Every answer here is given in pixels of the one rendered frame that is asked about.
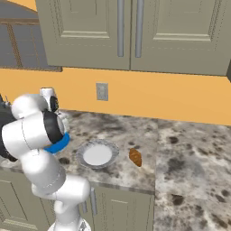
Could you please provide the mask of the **grey-green wall cupboard door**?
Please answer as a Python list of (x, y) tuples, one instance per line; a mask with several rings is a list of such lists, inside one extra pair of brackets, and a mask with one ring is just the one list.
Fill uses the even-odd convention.
[(135, 57), (137, 0), (132, 9), (132, 70), (226, 75), (231, 0), (143, 0), (141, 58)]
[(124, 1), (124, 57), (118, 57), (117, 0), (36, 0), (48, 63), (128, 70), (131, 0)]

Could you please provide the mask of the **black hob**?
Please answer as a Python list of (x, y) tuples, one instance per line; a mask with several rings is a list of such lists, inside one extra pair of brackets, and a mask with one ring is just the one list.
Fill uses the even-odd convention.
[(4, 125), (12, 123), (15, 121), (15, 118), (11, 112), (11, 104), (8, 101), (4, 101), (2, 95), (0, 94), (0, 156), (8, 159), (10, 162), (16, 162), (17, 159), (14, 158), (5, 148), (3, 138), (2, 138), (2, 129)]

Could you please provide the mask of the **grey-green base cupboard door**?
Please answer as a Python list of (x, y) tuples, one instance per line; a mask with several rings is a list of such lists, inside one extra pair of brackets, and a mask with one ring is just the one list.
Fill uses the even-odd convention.
[(97, 187), (95, 231), (153, 231), (154, 195)]
[(0, 170), (0, 229), (48, 231), (54, 221), (51, 200), (34, 196), (23, 174)]

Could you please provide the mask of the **brown croissant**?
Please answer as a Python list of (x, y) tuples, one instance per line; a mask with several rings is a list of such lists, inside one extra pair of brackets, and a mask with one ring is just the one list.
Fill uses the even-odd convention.
[(142, 155), (135, 149), (132, 148), (129, 151), (129, 159), (138, 167), (142, 166)]

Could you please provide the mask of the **wood framed window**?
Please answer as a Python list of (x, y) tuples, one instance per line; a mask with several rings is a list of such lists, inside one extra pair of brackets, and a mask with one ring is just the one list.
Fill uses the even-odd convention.
[(62, 72), (47, 63), (38, 14), (9, 0), (0, 0), (0, 69)]

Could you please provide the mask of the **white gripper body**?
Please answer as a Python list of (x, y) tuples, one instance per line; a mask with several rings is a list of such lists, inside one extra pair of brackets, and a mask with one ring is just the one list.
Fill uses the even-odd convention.
[(62, 121), (62, 123), (64, 125), (64, 131), (66, 133), (68, 133), (69, 132), (69, 120), (68, 120), (68, 116), (65, 113), (61, 112), (61, 111), (59, 111), (57, 113), (57, 115), (59, 116), (59, 118), (61, 119), (61, 121)]

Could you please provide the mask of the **grey wall socket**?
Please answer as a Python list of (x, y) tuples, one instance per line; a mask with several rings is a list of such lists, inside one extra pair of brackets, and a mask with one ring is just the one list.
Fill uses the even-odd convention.
[(108, 100), (108, 84), (97, 83), (97, 100), (107, 101)]

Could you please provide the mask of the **grey rimmed white plate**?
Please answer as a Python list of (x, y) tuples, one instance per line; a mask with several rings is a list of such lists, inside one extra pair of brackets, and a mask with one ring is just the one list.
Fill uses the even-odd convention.
[(111, 165), (119, 155), (119, 148), (106, 139), (92, 139), (83, 143), (76, 152), (79, 164), (99, 170)]

